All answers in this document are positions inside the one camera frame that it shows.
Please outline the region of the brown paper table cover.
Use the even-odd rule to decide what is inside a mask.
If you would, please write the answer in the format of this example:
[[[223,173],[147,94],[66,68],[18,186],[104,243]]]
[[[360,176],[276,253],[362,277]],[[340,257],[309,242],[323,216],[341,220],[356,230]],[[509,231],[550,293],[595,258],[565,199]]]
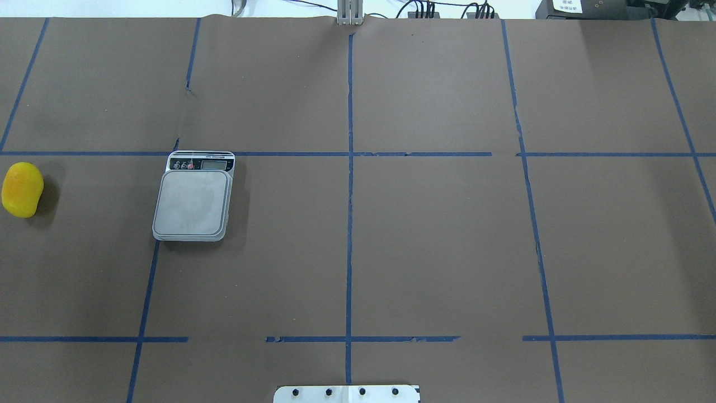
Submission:
[[[217,242],[153,237],[235,154]],[[3,402],[714,401],[714,23],[3,18]]]

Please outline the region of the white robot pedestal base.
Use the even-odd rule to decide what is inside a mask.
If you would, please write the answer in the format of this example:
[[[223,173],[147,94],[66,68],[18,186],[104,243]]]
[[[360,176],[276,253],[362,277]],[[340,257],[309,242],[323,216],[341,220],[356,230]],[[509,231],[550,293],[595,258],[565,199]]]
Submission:
[[[420,402],[414,385],[323,385],[277,388],[273,402]]]

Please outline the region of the yellow mango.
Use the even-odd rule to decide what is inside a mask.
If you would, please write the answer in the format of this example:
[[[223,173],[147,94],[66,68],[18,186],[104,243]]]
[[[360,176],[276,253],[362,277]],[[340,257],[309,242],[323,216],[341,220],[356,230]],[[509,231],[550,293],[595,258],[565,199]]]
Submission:
[[[43,190],[43,174],[33,163],[15,163],[3,179],[3,208],[14,217],[31,218],[36,214]]]

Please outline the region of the aluminium frame post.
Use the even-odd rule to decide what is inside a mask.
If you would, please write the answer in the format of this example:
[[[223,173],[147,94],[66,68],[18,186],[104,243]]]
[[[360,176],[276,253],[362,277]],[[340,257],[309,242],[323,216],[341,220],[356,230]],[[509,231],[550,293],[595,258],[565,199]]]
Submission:
[[[338,26],[363,25],[365,21],[365,11],[363,10],[363,5],[363,0],[338,0]]]

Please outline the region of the grey digital kitchen scale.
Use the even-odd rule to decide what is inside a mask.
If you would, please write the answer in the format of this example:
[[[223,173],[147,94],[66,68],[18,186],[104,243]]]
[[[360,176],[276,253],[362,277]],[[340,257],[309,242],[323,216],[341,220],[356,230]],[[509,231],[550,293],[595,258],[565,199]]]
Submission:
[[[225,237],[235,154],[172,151],[159,183],[152,234],[158,241],[217,242]]]

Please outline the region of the black computer box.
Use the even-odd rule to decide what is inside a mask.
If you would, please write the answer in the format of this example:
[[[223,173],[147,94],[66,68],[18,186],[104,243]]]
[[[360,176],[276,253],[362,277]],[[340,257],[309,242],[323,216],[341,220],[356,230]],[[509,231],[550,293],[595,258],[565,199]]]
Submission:
[[[645,7],[627,1],[542,1],[535,10],[537,20],[647,20]]]

